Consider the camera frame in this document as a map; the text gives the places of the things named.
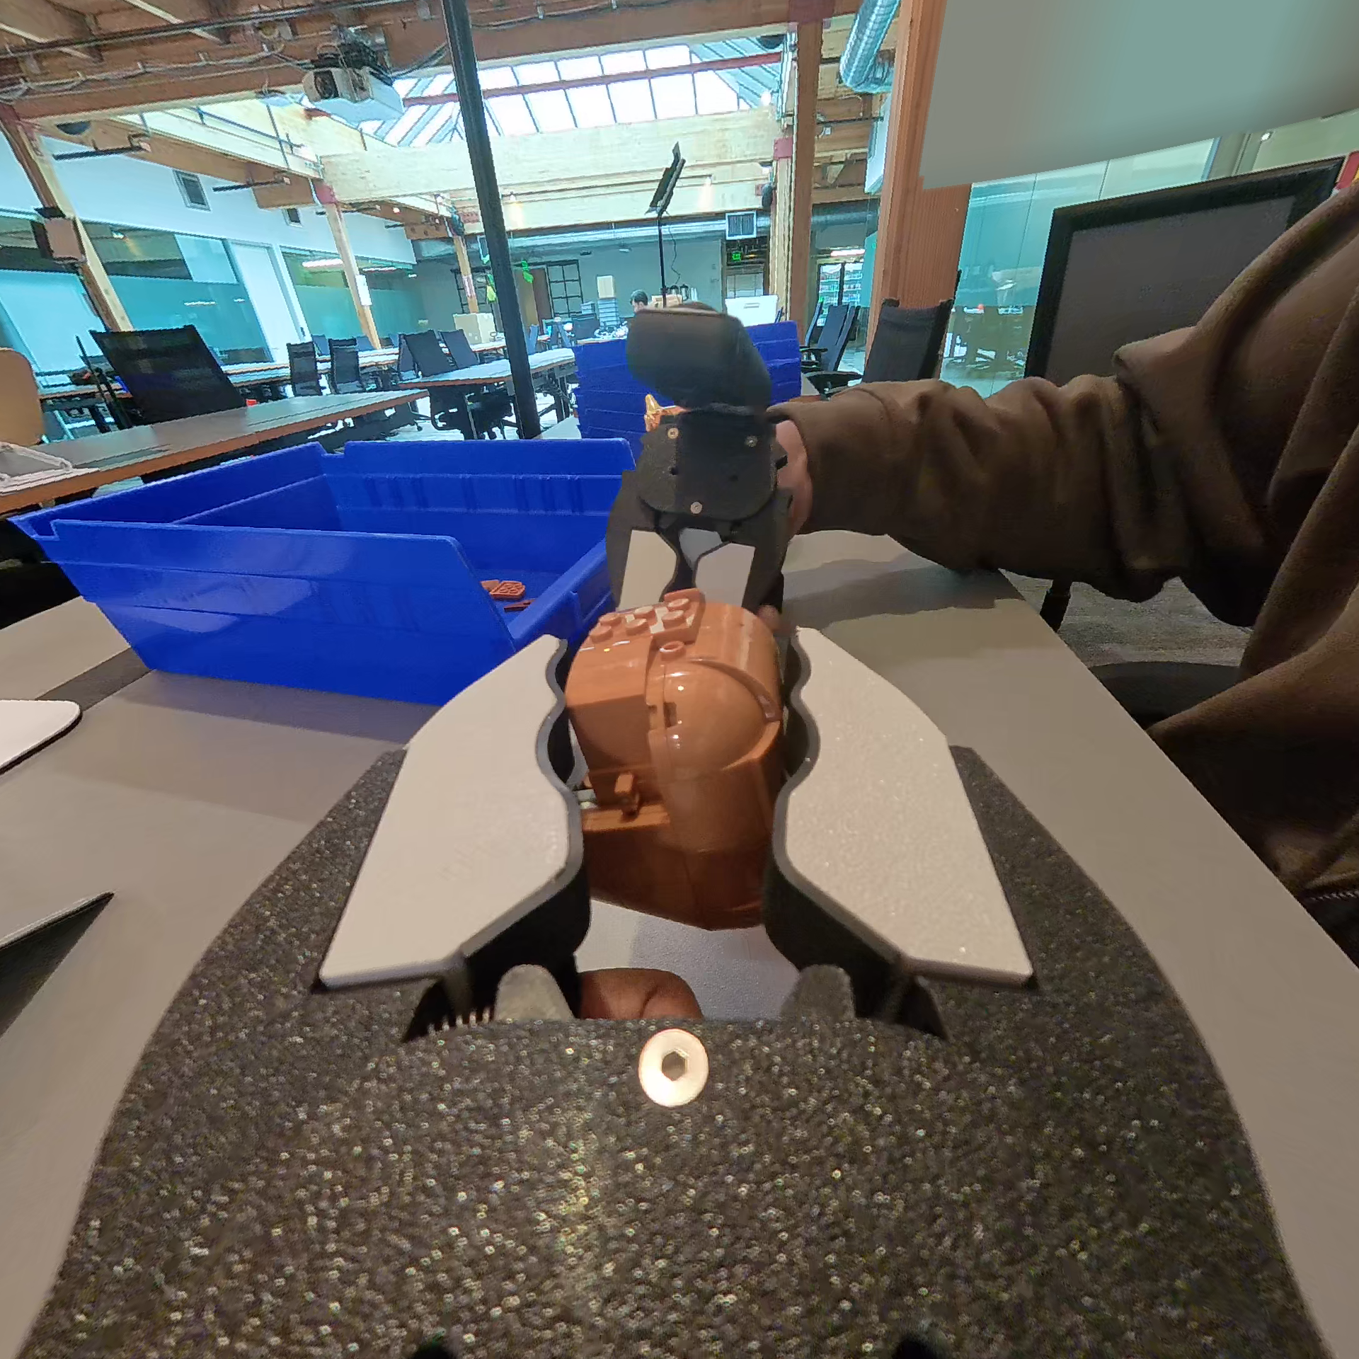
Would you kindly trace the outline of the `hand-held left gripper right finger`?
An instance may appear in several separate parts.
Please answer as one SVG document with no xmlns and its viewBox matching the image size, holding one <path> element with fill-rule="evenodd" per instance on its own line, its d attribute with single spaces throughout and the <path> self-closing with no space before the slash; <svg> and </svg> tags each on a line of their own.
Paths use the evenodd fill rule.
<svg viewBox="0 0 1359 1359">
<path fill-rule="evenodd" d="M 1023 991 L 1023 933 L 954 748 L 887 679 L 811 628 L 789 645 L 787 784 L 764 929 L 800 975 L 839 973 L 852 1015 L 907 1018 L 928 981 Z"/>
</svg>

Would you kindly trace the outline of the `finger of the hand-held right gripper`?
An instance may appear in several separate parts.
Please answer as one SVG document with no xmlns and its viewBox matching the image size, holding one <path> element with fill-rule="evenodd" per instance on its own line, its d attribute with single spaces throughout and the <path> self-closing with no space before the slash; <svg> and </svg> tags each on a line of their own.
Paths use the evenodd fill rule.
<svg viewBox="0 0 1359 1359">
<path fill-rule="evenodd" d="M 691 585 L 706 601 L 745 607 L 756 549 L 722 539 L 711 530 L 683 530 L 680 551 L 690 569 Z"/>
<path fill-rule="evenodd" d="M 624 543 L 624 575 L 619 609 L 635 614 L 654 607 L 669 594 L 691 590 L 691 567 L 685 554 L 656 531 L 630 531 Z"/>
</svg>

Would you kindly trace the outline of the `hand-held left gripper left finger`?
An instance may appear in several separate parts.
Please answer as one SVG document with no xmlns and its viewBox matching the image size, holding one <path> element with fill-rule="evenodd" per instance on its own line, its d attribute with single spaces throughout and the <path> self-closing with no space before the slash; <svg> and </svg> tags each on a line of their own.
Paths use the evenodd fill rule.
<svg viewBox="0 0 1359 1359">
<path fill-rule="evenodd" d="M 468 1017 L 533 965 L 580 1002 L 591 903 L 567 666 L 564 641 L 536 640 L 408 742 L 319 967 L 326 991 L 433 981 Z"/>
</svg>

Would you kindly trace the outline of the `brown lego head model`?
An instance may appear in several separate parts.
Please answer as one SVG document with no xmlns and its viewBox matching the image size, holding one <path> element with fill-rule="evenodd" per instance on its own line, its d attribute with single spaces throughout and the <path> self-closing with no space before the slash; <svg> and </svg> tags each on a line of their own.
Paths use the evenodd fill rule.
<svg viewBox="0 0 1359 1359">
<path fill-rule="evenodd" d="M 594 897 L 709 931 L 759 923 L 784 784 L 777 641 L 698 590 L 606 614 L 567 677 Z"/>
</svg>

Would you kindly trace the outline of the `blue plastic parts bin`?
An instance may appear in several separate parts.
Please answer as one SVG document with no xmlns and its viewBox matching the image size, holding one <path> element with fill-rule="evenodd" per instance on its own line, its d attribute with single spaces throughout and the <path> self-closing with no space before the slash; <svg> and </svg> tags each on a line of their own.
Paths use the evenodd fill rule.
<svg viewBox="0 0 1359 1359">
<path fill-rule="evenodd" d="M 31 536 L 153 670 L 441 706 L 606 607 L 604 546 L 562 573 L 476 570 L 450 538 L 27 515 Z M 528 585 L 504 615 L 486 580 Z"/>
</svg>

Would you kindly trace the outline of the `person's right forearm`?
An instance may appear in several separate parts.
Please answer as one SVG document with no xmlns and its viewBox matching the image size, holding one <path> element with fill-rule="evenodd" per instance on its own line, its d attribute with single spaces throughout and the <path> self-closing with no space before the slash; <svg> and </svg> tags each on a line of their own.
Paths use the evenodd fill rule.
<svg viewBox="0 0 1359 1359">
<path fill-rule="evenodd" d="M 1250 627 L 1322 489 L 1356 483 L 1356 188 L 1292 227 L 1190 329 L 1122 349 L 1111 378 L 942 381 L 790 402 L 808 533 L 890 536 L 1146 601 L 1182 580 Z"/>
</svg>

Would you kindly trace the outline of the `lego instruction booklet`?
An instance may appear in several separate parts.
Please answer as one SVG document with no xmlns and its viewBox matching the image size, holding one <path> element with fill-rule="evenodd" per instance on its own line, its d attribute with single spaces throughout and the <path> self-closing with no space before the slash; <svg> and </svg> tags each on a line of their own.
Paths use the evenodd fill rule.
<svg viewBox="0 0 1359 1359">
<path fill-rule="evenodd" d="M 83 933 L 114 900 L 99 894 L 49 915 L 2 944 L 2 1034 L 12 1028 L 46 981 L 72 952 Z"/>
</svg>

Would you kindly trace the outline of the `person's right hand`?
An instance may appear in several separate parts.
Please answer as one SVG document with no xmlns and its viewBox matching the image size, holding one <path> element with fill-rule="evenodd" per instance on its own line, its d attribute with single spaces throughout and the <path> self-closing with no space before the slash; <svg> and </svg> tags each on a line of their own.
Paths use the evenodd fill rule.
<svg viewBox="0 0 1359 1359">
<path fill-rule="evenodd" d="M 789 420 L 777 423 L 776 441 L 785 459 L 777 483 L 790 496 L 790 535 L 797 536 L 805 531 L 813 510 L 810 454 L 797 425 Z"/>
</svg>

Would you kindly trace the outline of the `stack of blue bins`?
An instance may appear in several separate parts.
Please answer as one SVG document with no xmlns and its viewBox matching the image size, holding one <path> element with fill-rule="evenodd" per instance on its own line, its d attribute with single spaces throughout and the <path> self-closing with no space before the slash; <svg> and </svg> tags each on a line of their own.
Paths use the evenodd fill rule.
<svg viewBox="0 0 1359 1359">
<path fill-rule="evenodd" d="M 748 327 L 772 383 L 772 402 L 803 394 L 802 332 L 792 321 Z M 640 383 L 625 363 L 622 339 L 585 342 L 573 350 L 575 408 L 583 438 L 622 438 L 640 444 L 646 434 L 648 397 L 661 407 L 677 405 L 661 387 Z"/>
</svg>

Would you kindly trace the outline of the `row of black office chairs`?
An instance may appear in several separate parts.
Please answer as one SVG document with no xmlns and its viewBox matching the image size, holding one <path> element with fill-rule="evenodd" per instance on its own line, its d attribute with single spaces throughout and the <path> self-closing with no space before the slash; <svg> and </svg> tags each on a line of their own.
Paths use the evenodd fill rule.
<svg viewBox="0 0 1359 1359">
<path fill-rule="evenodd" d="M 481 357 L 465 337 L 421 331 L 402 334 L 397 360 L 366 368 L 360 353 L 370 349 L 361 337 L 316 336 L 311 345 L 289 347 L 289 386 L 294 397 L 355 395 L 379 387 L 408 387 L 418 381 L 446 379 L 478 368 Z M 515 423 L 515 404 L 505 384 L 434 387 L 429 425 L 434 431 L 463 438 L 497 438 Z"/>
</svg>

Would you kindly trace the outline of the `wooden building column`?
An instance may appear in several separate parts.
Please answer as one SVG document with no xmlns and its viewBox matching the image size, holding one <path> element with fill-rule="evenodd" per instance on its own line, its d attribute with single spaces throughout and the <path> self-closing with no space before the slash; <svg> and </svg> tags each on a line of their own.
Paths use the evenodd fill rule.
<svg viewBox="0 0 1359 1359">
<path fill-rule="evenodd" d="M 929 104 L 947 17 L 946 2 L 903 4 L 889 114 L 886 180 L 868 340 L 876 340 L 884 303 L 926 308 L 955 297 L 970 184 L 931 190 L 923 159 Z"/>
</svg>

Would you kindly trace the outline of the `black building column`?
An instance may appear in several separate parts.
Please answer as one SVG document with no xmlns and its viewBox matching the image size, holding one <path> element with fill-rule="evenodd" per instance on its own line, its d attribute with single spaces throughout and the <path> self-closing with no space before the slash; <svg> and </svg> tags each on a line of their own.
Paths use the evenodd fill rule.
<svg viewBox="0 0 1359 1359">
<path fill-rule="evenodd" d="M 483 82 L 475 51 L 471 15 L 467 2 L 442 2 L 454 86 L 465 120 L 465 143 L 481 209 L 493 281 L 499 295 L 504 349 L 512 371 L 510 387 L 520 439 L 541 434 L 538 394 L 523 326 L 512 251 L 505 229 L 499 175 L 488 130 Z"/>
</svg>

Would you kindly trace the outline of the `person's brown jacket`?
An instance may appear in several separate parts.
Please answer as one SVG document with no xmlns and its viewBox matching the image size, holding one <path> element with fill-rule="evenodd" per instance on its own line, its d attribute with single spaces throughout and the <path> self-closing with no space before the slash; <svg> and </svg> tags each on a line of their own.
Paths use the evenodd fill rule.
<svg viewBox="0 0 1359 1359">
<path fill-rule="evenodd" d="M 1149 735 L 1358 963 L 1358 591 L 1297 656 Z"/>
</svg>

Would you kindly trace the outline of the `long brown desk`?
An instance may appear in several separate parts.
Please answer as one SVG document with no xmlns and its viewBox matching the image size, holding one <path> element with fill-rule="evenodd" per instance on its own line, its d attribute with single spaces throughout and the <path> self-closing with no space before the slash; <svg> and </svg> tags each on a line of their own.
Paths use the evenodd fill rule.
<svg viewBox="0 0 1359 1359">
<path fill-rule="evenodd" d="M 65 439 L 40 450 L 69 463 L 78 476 L 114 475 L 114 468 L 153 463 L 179 467 L 389 415 L 429 395 L 426 387 L 416 386 L 349 397 L 297 397 Z"/>
</svg>

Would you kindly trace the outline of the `black framed monitor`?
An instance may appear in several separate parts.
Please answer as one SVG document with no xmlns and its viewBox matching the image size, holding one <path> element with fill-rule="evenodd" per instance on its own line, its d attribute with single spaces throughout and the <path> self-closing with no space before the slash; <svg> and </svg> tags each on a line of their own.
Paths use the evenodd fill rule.
<svg viewBox="0 0 1359 1359">
<path fill-rule="evenodd" d="M 1335 192 L 1342 158 L 1062 208 L 1025 374 L 1109 378 L 1132 344 L 1193 327 L 1267 247 Z"/>
</svg>

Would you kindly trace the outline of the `wooden chair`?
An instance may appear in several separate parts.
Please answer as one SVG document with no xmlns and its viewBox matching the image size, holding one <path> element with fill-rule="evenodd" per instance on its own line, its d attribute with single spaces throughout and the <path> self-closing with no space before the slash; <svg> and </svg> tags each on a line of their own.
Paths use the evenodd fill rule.
<svg viewBox="0 0 1359 1359">
<path fill-rule="evenodd" d="M 35 449 L 46 441 L 41 392 L 30 360 L 14 349 L 0 350 L 2 442 Z"/>
</svg>

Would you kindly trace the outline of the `silver ventilation duct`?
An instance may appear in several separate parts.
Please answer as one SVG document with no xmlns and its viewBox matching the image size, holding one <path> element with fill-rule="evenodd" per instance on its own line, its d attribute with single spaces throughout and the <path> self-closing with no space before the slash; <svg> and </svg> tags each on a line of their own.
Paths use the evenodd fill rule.
<svg viewBox="0 0 1359 1359">
<path fill-rule="evenodd" d="M 868 96 L 892 91 L 895 59 L 884 56 L 884 43 L 900 7 L 897 0 L 860 6 L 839 67 L 839 80 L 847 90 Z"/>
</svg>

